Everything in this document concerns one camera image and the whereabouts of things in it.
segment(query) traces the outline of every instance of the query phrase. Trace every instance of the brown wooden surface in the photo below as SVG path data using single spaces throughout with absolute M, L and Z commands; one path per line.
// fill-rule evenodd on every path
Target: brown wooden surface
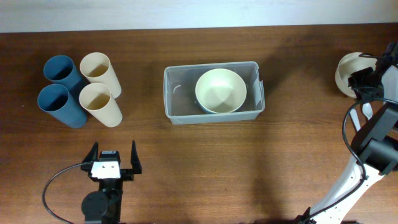
M 349 158 L 341 121 L 354 101 L 334 81 L 340 58 L 380 54 L 397 39 L 398 24 L 0 34 L 0 223 L 58 223 L 42 206 L 46 181 L 79 163 L 95 141 L 100 151 L 118 150 L 127 168 L 133 139 L 144 172 L 124 184 L 122 221 L 292 219 L 329 191 Z M 108 55 L 121 82 L 116 128 L 90 116 L 70 129 L 37 106 L 50 84 L 44 63 L 65 54 L 78 66 L 90 52 Z M 251 60 L 267 102 L 256 120 L 171 124 L 166 67 Z M 83 223 L 81 201 L 97 187 L 71 170 L 49 187 L 47 201 L 61 217 Z M 391 174 L 346 219 L 397 223 L 397 193 L 398 174 Z

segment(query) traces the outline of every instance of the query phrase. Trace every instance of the white wall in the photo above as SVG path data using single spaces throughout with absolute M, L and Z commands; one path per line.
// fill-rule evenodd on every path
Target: white wall
M 0 32 L 398 22 L 398 0 L 0 0 Z

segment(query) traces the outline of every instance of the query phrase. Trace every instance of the cable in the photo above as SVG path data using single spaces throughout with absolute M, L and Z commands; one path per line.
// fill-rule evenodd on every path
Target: cable
M 354 109 L 358 104 L 361 104 L 361 103 L 370 103 L 370 102 L 372 102 L 372 101 L 383 101 L 383 102 L 393 103 L 393 104 L 395 104 L 395 105 L 398 105 L 398 102 L 397 102 L 397 101 L 389 100 L 389 99 L 385 99 L 385 98 L 370 98 L 370 99 L 367 99 L 367 100 L 358 100 L 358 101 L 355 102 L 352 106 L 350 106 L 350 108 L 349 108 L 348 111 L 346 112 L 346 114 L 345 114 L 345 116 L 344 116 L 344 120 L 343 120 L 343 126 L 342 126 L 342 129 L 341 129 L 341 133 L 342 133 L 342 135 L 343 135 L 344 143 L 346 144 L 346 146 L 347 146 L 349 152 L 353 155 L 353 157 L 356 159 L 357 163 L 358 163 L 358 164 L 361 166 L 361 168 L 362 168 L 362 172 L 363 172 L 362 176 L 363 176 L 363 178 L 359 181 L 359 184 L 358 184 L 353 190 L 351 190 L 351 191 L 348 192 L 346 195 L 344 195 L 343 197 L 341 197 L 341 198 L 340 198 L 339 200 L 337 200 L 335 203 L 333 203 L 333 204 L 331 204 L 331 205 L 329 205 L 329 206 L 327 206 L 327 207 L 325 207 L 325 208 L 323 208 L 323 209 L 321 209 L 321 210 L 315 212 L 314 214 L 310 215 L 309 217 L 307 217 L 307 218 L 304 220 L 303 223 L 306 223 L 306 222 L 310 221 L 311 218 L 313 218 L 313 217 L 315 217 L 315 216 L 321 214 L 322 212 L 327 211 L 327 210 L 330 209 L 330 208 L 333 208 L 335 205 L 339 204 L 339 203 L 342 202 L 344 199 L 348 198 L 350 195 L 352 195 L 353 193 L 355 193 L 355 191 L 357 191 L 357 190 L 363 185 L 363 183 L 365 182 L 366 179 L 368 179 L 368 177 L 366 176 L 365 165 L 364 165 L 363 162 L 359 159 L 358 155 L 356 155 L 356 153 L 354 152 L 353 148 L 351 148 L 351 146 L 350 146 L 350 144 L 349 144 L 349 142 L 348 142 L 348 140 L 347 140 L 347 135 L 346 135 L 346 123 L 347 123 L 347 119 L 348 119 L 348 116 L 349 116 L 349 112 L 350 112 L 352 109 Z
M 75 167 L 80 167 L 80 166 L 88 165 L 88 164 L 90 164 L 90 162 L 84 162 L 84 163 L 81 163 L 81 164 L 75 164 L 75 165 L 73 165 L 73 166 L 67 167 L 67 168 L 61 170 L 60 172 L 58 172 L 57 174 L 55 174 L 53 177 L 51 177 L 51 179 L 50 179 L 50 180 L 46 183 L 46 185 L 44 186 L 43 193 L 42 193 L 42 201 L 43 201 L 44 208 L 45 208 L 53 217 L 55 217 L 56 219 L 58 219 L 58 220 L 60 220 L 60 221 L 62 221 L 62 222 L 64 222 L 64 223 L 73 224 L 73 222 L 68 221 L 68 220 L 66 220 L 66 219 L 63 219 L 63 218 L 59 217 L 58 215 L 56 215 L 55 213 L 53 213 L 53 211 L 51 211 L 51 209 L 49 208 L 49 206 L 47 205 L 47 203 L 45 203 L 45 192 L 47 191 L 47 187 L 49 187 L 49 185 L 51 184 L 51 182 L 52 182 L 56 177 L 58 177 L 60 174 L 62 174 L 63 172 L 65 172 L 65 171 L 67 171 L 67 170 L 70 170 L 70 169 L 72 169 L 72 168 L 75 168 Z

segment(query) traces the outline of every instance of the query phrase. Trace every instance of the storage box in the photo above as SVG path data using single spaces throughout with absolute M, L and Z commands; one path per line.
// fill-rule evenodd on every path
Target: storage box
M 242 107 L 233 113 L 206 114 L 197 102 L 195 86 L 207 71 L 225 68 L 244 80 L 248 94 Z M 256 62 L 214 63 L 167 67 L 164 70 L 164 105 L 173 124 L 198 124 L 255 119 L 266 107 L 264 87 Z

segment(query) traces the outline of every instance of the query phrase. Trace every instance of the bowl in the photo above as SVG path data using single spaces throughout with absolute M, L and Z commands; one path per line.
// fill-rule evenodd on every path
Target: bowl
M 351 76 L 351 74 L 364 68 L 376 68 L 376 59 L 363 58 L 359 56 L 360 54 L 361 52 L 354 52 L 345 55 L 338 63 L 335 74 L 337 87 L 344 94 L 352 98 L 356 98 L 356 95 L 354 91 L 348 87 L 348 78 Z
M 216 68 L 199 78 L 195 94 L 199 105 L 206 113 L 231 113 L 243 105 L 247 89 L 237 73 Z

